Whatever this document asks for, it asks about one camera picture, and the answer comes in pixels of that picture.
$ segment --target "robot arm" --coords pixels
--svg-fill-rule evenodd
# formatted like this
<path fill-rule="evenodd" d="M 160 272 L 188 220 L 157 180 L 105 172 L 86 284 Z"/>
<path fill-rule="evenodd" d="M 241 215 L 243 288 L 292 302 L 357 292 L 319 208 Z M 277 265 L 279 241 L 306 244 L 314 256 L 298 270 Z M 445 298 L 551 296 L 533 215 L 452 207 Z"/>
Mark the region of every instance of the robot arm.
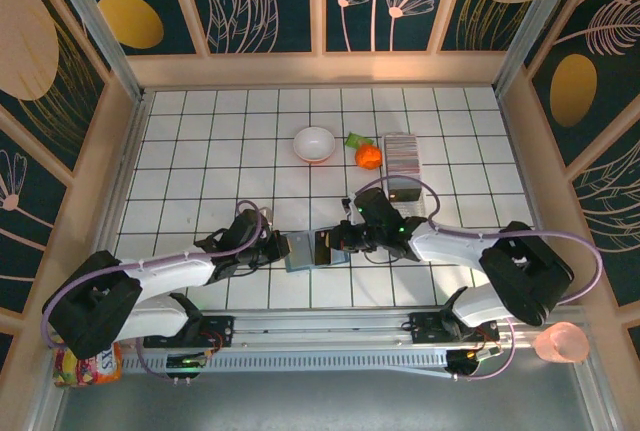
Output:
<path fill-rule="evenodd" d="M 442 326 L 456 339 L 482 323 L 510 316 L 543 324 L 573 280 L 569 267 L 540 238 L 478 240 L 444 234 L 425 218 L 403 218 L 380 188 L 361 193 L 354 204 L 364 222 L 342 221 L 327 234 L 327 247 L 351 253 L 382 247 L 397 258 L 438 260 L 486 273 L 491 284 L 459 289 L 440 311 Z M 257 226 L 261 234 L 252 246 L 211 257 L 247 243 Z M 516 229 L 529 228 L 517 222 L 506 228 Z M 257 269 L 289 253 L 286 237 L 272 231 L 254 210 L 245 210 L 229 229 L 195 245 L 210 254 L 194 249 L 184 257 L 154 259 L 144 266 L 121 263 L 106 251 L 93 254 L 60 289 L 96 270 L 128 266 L 73 288 L 53 308 L 50 324 L 80 359 L 114 341 L 143 336 L 179 336 L 188 347 L 201 332 L 202 315 L 175 290 L 205 286 L 232 277 L 239 265 Z"/>

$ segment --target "leaf pattern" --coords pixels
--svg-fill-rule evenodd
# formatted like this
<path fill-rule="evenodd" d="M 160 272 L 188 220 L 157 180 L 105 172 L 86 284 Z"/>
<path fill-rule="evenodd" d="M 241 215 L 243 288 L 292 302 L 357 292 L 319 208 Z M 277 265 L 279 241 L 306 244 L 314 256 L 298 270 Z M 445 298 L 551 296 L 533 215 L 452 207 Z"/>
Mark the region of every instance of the leaf pattern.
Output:
<path fill-rule="evenodd" d="M 640 1 L 612 1 L 593 15 L 585 32 L 587 47 L 600 55 L 624 55 L 640 38 Z"/>
<path fill-rule="evenodd" d="M 208 0 L 207 41 L 214 53 L 270 52 L 278 37 L 277 0 Z"/>

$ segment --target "white tile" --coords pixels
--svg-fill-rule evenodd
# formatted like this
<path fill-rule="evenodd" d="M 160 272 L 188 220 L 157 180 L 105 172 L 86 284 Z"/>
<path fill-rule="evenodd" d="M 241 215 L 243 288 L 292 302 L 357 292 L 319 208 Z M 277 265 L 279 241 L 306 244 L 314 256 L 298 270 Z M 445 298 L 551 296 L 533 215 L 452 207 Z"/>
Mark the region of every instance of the white tile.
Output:
<path fill-rule="evenodd" d="M 511 151 L 511 144 L 503 136 L 481 136 L 478 138 L 482 161 L 487 164 L 513 163 L 515 159 Z"/>
<path fill-rule="evenodd" d="M 450 163 L 481 163 L 480 148 L 475 137 L 444 138 Z"/>
<path fill-rule="evenodd" d="M 287 113 L 278 116 L 278 138 L 295 138 L 309 127 L 309 113 Z"/>
<path fill-rule="evenodd" d="M 436 99 L 432 88 L 404 88 L 407 111 L 435 111 Z"/>
<path fill-rule="evenodd" d="M 393 306 L 388 268 L 357 268 L 352 276 L 354 306 Z"/>
<path fill-rule="evenodd" d="M 213 114 L 217 91 L 187 91 L 184 114 Z"/>
<path fill-rule="evenodd" d="M 366 138 L 376 137 L 376 122 L 373 113 L 344 113 L 344 135 L 359 134 Z"/>
<path fill-rule="evenodd" d="M 311 306 L 343 308 L 351 306 L 351 274 L 348 268 L 311 271 Z"/>
<path fill-rule="evenodd" d="M 442 306 L 447 299 L 463 286 L 473 287 L 471 269 L 462 266 L 431 266 L 436 288 L 436 303 Z"/>
<path fill-rule="evenodd" d="M 239 198 L 267 198 L 273 196 L 273 168 L 242 168 Z"/>
<path fill-rule="evenodd" d="M 243 114 L 216 114 L 213 118 L 211 139 L 242 139 L 244 118 Z"/>
<path fill-rule="evenodd" d="M 344 166 L 344 146 L 341 139 L 336 140 L 336 149 L 333 150 L 331 156 L 322 163 L 314 164 L 311 169 L 317 166 Z"/>
<path fill-rule="evenodd" d="M 342 111 L 339 89 L 312 89 L 311 111 Z"/>
<path fill-rule="evenodd" d="M 380 177 L 380 168 L 364 169 L 358 166 L 347 167 L 347 190 L 355 193 L 366 184 Z"/>
<path fill-rule="evenodd" d="M 451 172 L 447 165 L 422 166 L 422 180 L 438 194 L 453 194 Z"/>
<path fill-rule="evenodd" d="M 260 268 L 250 276 L 229 280 L 227 309 L 266 309 L 269 294 L 269 268 Z"/>
<path fill-rule="evenodd" d="M 203 198 L 236 198 L 239 169 L 207 169 L 204 174 Z"/>
<path fill-rule="evenodd" d="M 278 111 L 281 113 L 303 113 L 309 111 L 308 89 L 281 89 Z"/>
<path fill-rule="evenodd" d="M 181 114 L 184 91 L 159 91 L 153 98 L 151 114 Z"/>
<path fill-rule="evenodd" d="M 351 266 L 358 268 L 376 268 L 383 267 L 389 269 L 389 252 L 384 248 L 378 248 L 371 253 L 353 253 L 350 256 Z"/>
<path fill-rule="evenodd" d="M 447 111 L 440 114 L 442 133 L 445 136 L 474 136 L 469 111 Z"/>
<path fill-rule="evenodd" d="M 153 256 L 155 234 L 121 234 L 118 237 L 118 259 L 147 259 Z"/>
<path fill-rule="evenodd" d="M 138 169 L 162 169 L 171 167 L 175 143 L 167 141 L 148 141 L 142 143 Z"/>
<path fill-rule="evenodd" d="M 324 128 L 334 137 L 339 138 L 342 136 L 342 114 L 311 113 L 311 126 Z"/>
<path fill-rule="evenodd" d="M 198 200 L 167 200 L 160 221 L 161 233 L 193 233 L 198 218 Z"/>
<path fill-rule="evenodd" d="M 487 164 L 492 193 L 522 193 L 522 182 L 515 164 Z"/>
<path fill-rule="evenodd" d="M 172 168 L 204 168 L 209 141 L 178 141 Z"/>
<path fill-rule="evenodd" d="M 388 133 L 407 133 L 407 113 L 395 111 L 383 111 L 375 114 L 378 136 Z"/>
<path fill-rule="evenodd" d="M 178 139 L 209 139 L 212 119 L 206 114 L 182 116 Z"/>
<path fill-rule="evenodd" d="M 314 198 L 311 200 L 311 229 L 336 226 L 346 217 L 340 199 Z"/>
<path fill-rule="evenodd" d="M 180 116 L 151 116 L 145 141 L 173 141 L 178 136 Z"/>
<path fill-rule="evenodd" d="M 458 202 L 455 196 L 439 196 L 440 212 L 434 218 L 437 223 L 449 226 L 460 226 L 460 214 L 458 213 Z M 425 205 L 428 212 L 435 209 L 435 200 L 432 197 L 425 198 Z"/>
<path fill-rule="evenodd" d="M 471 111 L 471 118 L 478 136 L 504 136 L 507 134 L 500 111 Z"/>
<path fill-rule="evenodd" d="M 168 179 L 168 169 L 137 170 L 129 199 L 163 199 Z"/>
<path fill-rule="evenodd" d="M 416 136 L 442 136 L 438 113 L 432 111 L 407 113 L 409 132 Z"/>
<path fill-rule="evenodd" d="M 200 198 L 204 169 L 172 169 L 167 199 Z"/>
<path fill-rule="evenodd" d="M 489 183 L 481 164 L 454 164 L 451 166 L 456 194 L 484 194 Z"/>
<path fill-rule="evenodd" d="M 345 195 L 346 186 L 343 167 L 311 168 L 311 196 Z"/>
<path fill-rule="evenodd" d="M 156 243 L 156 256 L 183 253 L 193 247 L 192 233 L 159 234 Z"/>
<path fill-rule="evenodd" d="M 242 146 L 242 166 L 274 166 L 276 162 L 275 139 L 251 139 Z"/>
<path fill-rule="evenodd" d="M 493 228 L 498 226 L 491 196 L 457 196 L 462 226 L 466 228 Z"/>
<path fill-rule="evenodd" d="M 187 297 L 202 311 L 223 310 L 226 309 L 228 287 L 229 280 L 223 279 L 207 286 L 188 288 Z"/>
<path fill-rule="evenodd" d="M 447 164 L 447 151 L 443 138 L 418 138 L 418 151 L 422 164 Z"/>
<path fill-rule="evenodd" d="M 467 99 L 462 88 L 434 88 L 436 103 L 439 110 L 464 110 Z"/>
<path fill-rule="evenodd" d="M 373 111 L 369 88 L 342 88 L 343 111 Z"/>
<path fill-rule="evenodd" d="M 277 89 L 251 89 L 247 113 L 275 113 L 278 111 Z"/>
<path fill-rule="evenodd" d="M 373 105 L 376 111 L 404 111 L 402 88 L 373 88 Z"/>
<path fill-rule="evenodd" d="M 276 137 L 276 116 L 275 114 L 247 114 L 244 127 L 245 138 L 267 138 Z"/>
<path fill-rule="evenodd" d="M 241 140 L 210 141 L 207 168 L 237 168 L 241 156 Z"/>
<path fill-rule="evenodd" d="M 498 109 L 496 95 L 490 86 L 484 88 L 465 88 L 469 109 Z"/>
<path fill-rule="evenodd" d="M 203 199 L 198 213 L 198 233 L 213 233 L 220 228 L 228 228 L 233 222 L 236 209 L 235 199 Z"/>
<path fill-rule="evenodd" d="M 433 294 L 429 266 L 406 266 L 393 268 L 393 291 L 396 306 L 433 306 Z"/>
<path fill-rule="evenodd" d="M 496 205 L 500 226 L 507 226 L 511 221 L 533 224 L 524 194 L 494 194 L 493 202 Z"/>
<path fill-rule="evenodd" d="M 280 231 L 309 229 L 309 198 L 275 198 L 273 227 Z"/>
<path fill-rule="evenodd" d="M 309 166 L 293 151 L 293 139 L 278 139 L 276 147 L 276 166 Z"/>
<path fill-rule="evenodd" d="M 309 272 L 287 273 L 284 269 L 271 270 L 269 308 L 308 308 Z"/>
<path fill-rule="evenodd" d="M 122 223 L 123 233 L 156 233 L 162 201 L 129 201 Z"/>
<path fill-rule="evenodd" d="M 309 196 L 309 168 L 276 168 L 278 198 Z"/>
<path fill-rule="evenodd" d="M 244 113 L 247 108 L 247 92 L 218 91 L 216 98 L 216 114 L 218 113 Z"/>

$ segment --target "cable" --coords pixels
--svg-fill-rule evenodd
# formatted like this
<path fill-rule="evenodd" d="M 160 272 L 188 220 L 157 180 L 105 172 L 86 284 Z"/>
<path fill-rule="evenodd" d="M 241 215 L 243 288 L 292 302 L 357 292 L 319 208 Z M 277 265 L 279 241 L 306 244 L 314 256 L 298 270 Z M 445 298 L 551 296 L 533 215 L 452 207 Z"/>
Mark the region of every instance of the cable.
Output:
<path fill-rule="evenodd" d="M 367 252 L 362 252 L 364 259 L 366 259 L 367 261 L 369 261 L 371 264 L 378 264 L 378 265 L 385 265 L 385 264 L 393 264 L 393 263 L 397 263 L 398 261 L 400 261 L 400 258 L 395 258 L 395 259 L 390 259 L 389 261 L 383 261 L 383 262 L 378 262 L 378 261 L 373 261 L 370 257 L 369 257 L 369 253 Z"/>
<path fill-rule="evenodd" d="M 258 206 L 256 206 L 255 203 L 253 203 L 252 201 L 249 201 L 249 200 L 239 201 L 238 204 L 236 205 L 236 212 L 240 209 L 240 206 L 242 206 L 244 204 L 250 205 L 254 209 L 254 211 L 257 213 L 257 215 L 259 216 L 259 219 L 260 220 L 263 219 L 262 215 L 260 214 L 260 209 L 258 208 Z M 253 233 L 253 236 L 251 236 L 251 239 L 249 239 L 249 241 L 247 241 L 242 246 L 239 246 L 236 249 L 231 249 L 229 251 L 220 251 L 220 252 L 217 252 L 217 253 L 183 253 L 183 254 L 179 254 L 179 255 L 175 255 L 175 256 L 169 256 L 169 257 L 165 257 L 165 258 L 150 259 L 146 263 L 144 261 L 139 261 L 139 262 L 130 263 L 130 264 L 119 264 L 117 266 L 110 266 L 108 268 L 92 271 L 90 273 L 85 274 L 84 276 L 81 276 L 81 277 L 79 277 L 77 279 L 74 279 L 73 281 L 68 283 L 66 286 L 62 287 L 60 289 L 60 291 L 58 291 L 51 298 L 51 301 L 49 301 L 49 304 L 47 305 L 47 307 L 42 312 L 42 320 L 40 321 L 40 334 L 42 335 L 42 339 L 45 341 L 45 343 L 47 343 L 47 345 L 50 348 L 63 348 L 64 349 L 64 348 L 67 347 L 66 344 L 64 344 L 64 343 L 56 343 L 55 341 L 53 341 L 53 339 L 51 339 L 51 336 L 49 335 L 49 329 L 48 329 L 49 318 L 51 317 L 51 313 L 53 312 L 53 308 L 56 307 L 56 305 L 62 300 L 62 298 L 69 291 L 71 291 L 72 289 L 80 286 L 81 284 L 86 283 L 87 281 L 91 281 L 92 279 L 98 278 L 100 276 L 105 276 L 107 274 L 112 274 L 112 273 L 115 273 L 115 272 L 118 272 L 118 271 L 133 271 L 133 270 L 136 270 L 136 269 L 143 269 L 145 264 L 147 264 L 147 265 L 169 265 L 169 264 L 179 263 L 180 261 L 186 260 L 186 259 L 189 259 L 189 258 L 220 258 L 220 257 L 224 257 L 224 256 L 232 256 L 232 255 L 237 254 L 237 253 L 239 253 L 241 251 L 244 251 L 248 247 L 252 246 L 253 243 L 255 243 L 258 240 L 258 238 L 260 237 L 261 233 L 262 233 L 262 226 L 260 226 L 260 225 L 256 226 L 256 231 Z"/>
<path fill-rule="evenodd" d="M 360 193 L 362 193 L 364 190 L 370 188 L 371 186 L 373 186 L 376 183 L 379 183 L 379 182 L 382 182 L 382 181 L 387 181 L 389 179 L 394 179 L 394 178 L 408 179 L 410 181 L 414 181 L 414 182 L 420 184 L 427 191 L 429 191 L 429 193 L 431 193 L 431 195 L 433 196 L 433 199 L 436 202 L 436 207 L 431 212 L 431 214 L 429 214 L 429 216 L 427 216 L 427 222 L 429 223 L 429 226 L 431 226 L 435 231 L 437 231 L 439 233 L 448 234 L 450 236 L 455 236 L 455 237 L 458 237 L 458 238 L 480 239 L 480 240 L 482 240 L 482 239 L 502 239 L 502 238 L 522 238 L 522 237 L 528 237 L 528 236 L 554 237 L 554 238 L 569 239 L 569 240 L 578 242 L 578 243 L 582 244 L 583 246 L 585 246 L 591 252 L 591 254 L 593 254 L 593 256 L 594 256 L 594 258 L 596 260 L 596 271 L 593 274 L 593 276 L 591 277 L 591 279 L 589 280 L 589 282 L 585 286 L 583 286 L 581 289 L 579 289 L 575 293 L 572 293 L 572 294 L 569 294 L 569 295 L 565 296 L 560 301 L 558 301 L 558 304 L 567 304 L 567 303 L 569 303 L 569 302 L 571 302 L 573 300 L 581 298 L 582 296 L 587 294 L 589 291 L 591 291 L 596 286 L 596 284 L 598 284 L 598 281 L 602 277 L 602 273 L 604 271 L 604 263 L 602 261 L 602 255 L 600 254 L 600 251 L 592 243 L 590 243 L 586 239 L 584 239 L 584 238 L 582 238 L 582 237 L 580 237 L 580 236 L 578 236 L 576 234 L 565 233 L 565 232 L 561 232 L 561 231 L 544 231 L 544 230 L 510 231 L 510 232 L 506 232 L 506 233 L 488 233 L 488 234 L 485 234 L 485 233 L 473 233 L 473 232 L 465 232 L 465 231 L 448 229 L 447 227 L 436 223 L 433 220 L 433 218 L 434 218 L 434 216 L 436 214 L 438 214 L 440 212 L 440 208 L 441 208 L 440 198 L 439 198 L 438 194 L 433 190 L 433 188 L 431 186 L 429 186 L 428 184 L 424 183 L 423 181 L 421 181 L 418 178 L 414 178 L 413 176 L 402 176 L 402 175 L 398 175 L 398 174 L 382 176 L 381 178 L 375 179 L 375 180 L 371 181 L 369 184 L 363 186 L 358 191 L 356 191 L 355 194 L 357 196 Z"/>

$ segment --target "snack bag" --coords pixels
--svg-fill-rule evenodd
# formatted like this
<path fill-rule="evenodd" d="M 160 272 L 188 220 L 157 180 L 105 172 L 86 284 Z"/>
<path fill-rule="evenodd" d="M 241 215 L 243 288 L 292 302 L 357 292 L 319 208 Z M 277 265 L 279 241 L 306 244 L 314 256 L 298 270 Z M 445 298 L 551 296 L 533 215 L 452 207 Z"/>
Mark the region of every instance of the snack bag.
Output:
<path fill-rule="evenodd" d="M 122 376 L 122 351 L 118 343 L 89 359 L 78 359 L 70 349 L 54 349 L 56 386 L 83 387 L 117 381 Z"/>

